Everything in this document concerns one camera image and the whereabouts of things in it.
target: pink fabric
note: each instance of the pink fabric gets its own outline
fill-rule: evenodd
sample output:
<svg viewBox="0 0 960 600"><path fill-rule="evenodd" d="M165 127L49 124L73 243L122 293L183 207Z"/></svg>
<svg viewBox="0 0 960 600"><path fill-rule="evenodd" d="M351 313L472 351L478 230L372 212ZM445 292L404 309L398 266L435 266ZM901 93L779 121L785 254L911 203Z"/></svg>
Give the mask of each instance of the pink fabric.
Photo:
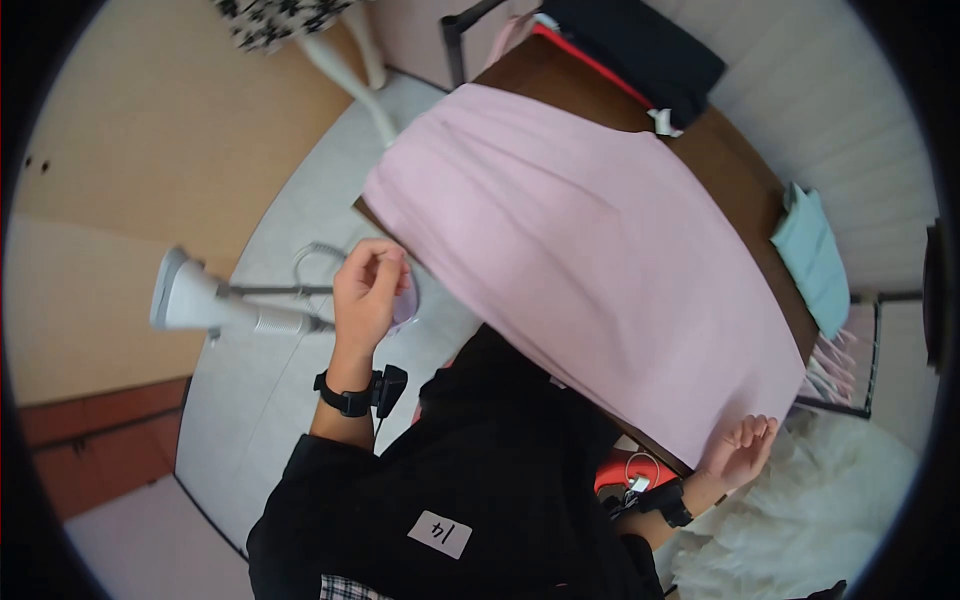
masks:
<svg viewBox="0 0 960 600"><path fill-rule="evenodd" d="M650 132L466 84L364 197L511 344L689 466L748 413L782 419L804 379L753 258Z"/></svg>

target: white tag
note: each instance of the white tag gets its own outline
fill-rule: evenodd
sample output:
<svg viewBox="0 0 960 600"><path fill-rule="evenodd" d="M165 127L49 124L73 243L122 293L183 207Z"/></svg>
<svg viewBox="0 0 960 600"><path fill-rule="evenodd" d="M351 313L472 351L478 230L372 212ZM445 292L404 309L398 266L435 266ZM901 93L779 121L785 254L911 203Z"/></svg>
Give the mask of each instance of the white tag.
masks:
<svg viewBox="0 0 960 600"><path fill-rule="evenodd" d="M467 547L467 540L470 539L471 533L473 533L472 527L430 511L423 511L407 537L436 548L446 556L460 560L460 555Z"/></svg>

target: tiled floor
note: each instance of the tiled floor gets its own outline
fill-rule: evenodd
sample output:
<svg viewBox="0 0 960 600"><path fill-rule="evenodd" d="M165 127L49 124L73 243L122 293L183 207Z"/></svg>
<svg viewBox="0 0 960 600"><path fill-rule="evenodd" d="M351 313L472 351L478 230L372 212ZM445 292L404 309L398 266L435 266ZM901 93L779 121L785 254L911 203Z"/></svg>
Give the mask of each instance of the tiled floor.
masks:
<svg viewBox="0 0 960 600"><path fill-rule="evenodd" d="M443 93L392 74L381 90L384 107L401 127L433 106ZM383 149L370 116L354 103L318 142L267 210L250 239L233 283L293 283L292 260L313 241L345 250L380 233L350 206ZM323 284L338 265L311 256L304 281ZM466 308L417 265L419 319L385 340L374 365L409 373L407 391L383 423L380 452L413 416L420 385L479 325ZM303 308L293 299L271 300ZM330 307L316 301L322 314ZM230 334L204 348L186 402L177 453L177 476L230 540L243 548L263 511L298 436L309 427L317 395L313 378L326 368L333 336Z"/></svg>

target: beige wall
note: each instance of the beige wall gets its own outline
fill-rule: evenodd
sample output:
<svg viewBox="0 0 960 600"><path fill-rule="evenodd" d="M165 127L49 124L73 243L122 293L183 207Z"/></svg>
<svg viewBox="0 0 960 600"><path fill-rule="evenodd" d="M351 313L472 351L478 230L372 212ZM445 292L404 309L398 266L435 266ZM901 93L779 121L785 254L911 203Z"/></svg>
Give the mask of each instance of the beige wall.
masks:
<svg viewBox="0 0 960 600"><path fill-rule="evenodd" d="M346 30L325 35L360 70ZM235 50L209 2L108 0L47 98L16 190L3 316L17 403L192 372L203 334L147 323L164 251L183 244L229 275L349 102L293 45Z"/></svg>

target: light blue towel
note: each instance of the light blue towel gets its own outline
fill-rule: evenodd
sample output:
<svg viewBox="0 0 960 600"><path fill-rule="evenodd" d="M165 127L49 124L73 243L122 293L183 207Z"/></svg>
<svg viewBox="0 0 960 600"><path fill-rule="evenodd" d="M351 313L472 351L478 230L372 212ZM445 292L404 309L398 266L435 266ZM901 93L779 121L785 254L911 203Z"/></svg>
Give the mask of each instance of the light blue towel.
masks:
<svg viewBox="0 0 960 600"><path fill-rule="evenodd" d="M786 216L770 241L797 282L806 307L824 337L832 340L850 312L850 286L816 190L790 183L783 194Z"/></svg>

